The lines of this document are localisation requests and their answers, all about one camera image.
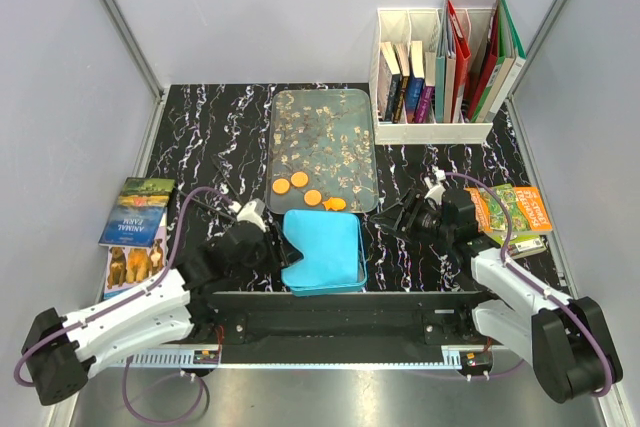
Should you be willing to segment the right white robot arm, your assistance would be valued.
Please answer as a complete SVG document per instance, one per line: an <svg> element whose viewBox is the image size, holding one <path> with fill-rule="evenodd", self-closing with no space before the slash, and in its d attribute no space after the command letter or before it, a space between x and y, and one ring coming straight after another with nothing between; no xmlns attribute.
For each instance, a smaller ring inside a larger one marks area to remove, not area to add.
<svg viewBox="0 0 640 427"><path fill-rule="evenodd" d="M606 395L623 368L600 305L568 296L518 265L480 230L469 191L440 198L410 190L374 215L385 232L406 242L426 240L445 248L494 299L459 313L454 331L466 343L489 337L528 363L555 402Z"/></svg>

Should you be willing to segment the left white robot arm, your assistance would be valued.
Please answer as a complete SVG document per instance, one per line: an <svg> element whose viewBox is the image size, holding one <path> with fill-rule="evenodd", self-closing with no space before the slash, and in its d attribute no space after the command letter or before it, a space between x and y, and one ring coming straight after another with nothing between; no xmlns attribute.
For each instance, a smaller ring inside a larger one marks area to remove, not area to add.
<svg viewBox="0 0 640 427"><path fill-rule="evenodd" d="M260 268L278 272L302 257L279 226L261 229L241 221L122 294L65 315L54 308L37 314L16 366L30 377L15 380L51 406L145 349L188 338L206 342L216 329L213 297L233 275Z"/></svg>

